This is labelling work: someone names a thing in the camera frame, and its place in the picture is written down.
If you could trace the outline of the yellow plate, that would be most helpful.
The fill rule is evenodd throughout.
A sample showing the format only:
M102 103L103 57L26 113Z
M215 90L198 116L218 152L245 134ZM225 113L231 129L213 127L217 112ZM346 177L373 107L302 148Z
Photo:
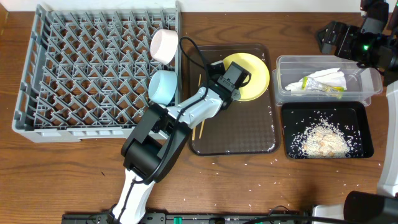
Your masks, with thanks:
M263 60L249 53L235 53L223 59L225 68L228 68L232 62L237 63L251 74L251 78L245 79L245 82L249 83L239 89L240 101L255 100L265 93L269 86L270 74Z

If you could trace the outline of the wrapper and napkin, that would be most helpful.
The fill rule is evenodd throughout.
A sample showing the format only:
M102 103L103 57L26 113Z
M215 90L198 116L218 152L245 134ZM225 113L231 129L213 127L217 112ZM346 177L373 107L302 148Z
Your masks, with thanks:
M285 87L292 92L324 92L337 96L347 90L345 74L340 68L320 70L304 76L298 82L293 82Z

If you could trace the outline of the light blue bowl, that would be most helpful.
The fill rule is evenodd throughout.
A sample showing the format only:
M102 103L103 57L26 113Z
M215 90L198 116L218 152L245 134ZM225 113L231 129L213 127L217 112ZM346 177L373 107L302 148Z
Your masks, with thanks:
M148 95L154 103L168 105L177 89L177 74L173 71L156 71L150 80Z

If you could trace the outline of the white pink bowl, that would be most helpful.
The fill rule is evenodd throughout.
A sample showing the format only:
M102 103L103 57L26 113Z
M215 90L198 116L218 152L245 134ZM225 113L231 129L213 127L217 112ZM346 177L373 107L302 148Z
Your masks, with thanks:
M178 33L175 30L159 29L150 43L153 59L166 65L175 57L178 46Z

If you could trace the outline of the rice and food scraps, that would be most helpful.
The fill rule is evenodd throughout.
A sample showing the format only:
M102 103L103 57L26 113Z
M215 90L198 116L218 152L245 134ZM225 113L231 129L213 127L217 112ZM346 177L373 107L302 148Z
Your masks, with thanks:
M361 132L353 125L334 123L327 118L315 118L290 137L287 155L293 159L340 159L363 155Z

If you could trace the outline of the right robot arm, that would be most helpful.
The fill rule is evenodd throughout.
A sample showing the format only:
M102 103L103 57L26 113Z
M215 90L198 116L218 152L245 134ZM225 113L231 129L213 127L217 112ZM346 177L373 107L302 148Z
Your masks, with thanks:
M316 32L320 52L374 68L386 86L387 105L373 124L386 139L385 158L376 192L352 191L341 205L317 205L312 223L397 223L397 11L385 0L361 1L364 21L356 27L331 22Z

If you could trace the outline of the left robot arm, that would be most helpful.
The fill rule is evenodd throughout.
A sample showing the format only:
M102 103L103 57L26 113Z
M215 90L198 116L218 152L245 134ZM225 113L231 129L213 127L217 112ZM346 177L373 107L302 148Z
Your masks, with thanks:
M126 139L121 148L125 183L108 223L141 221L154 185L170 172L194 127L240 99L239 89L251 79L236 62L208 64L205 72L205 82L193 96L174 106L154 103Z

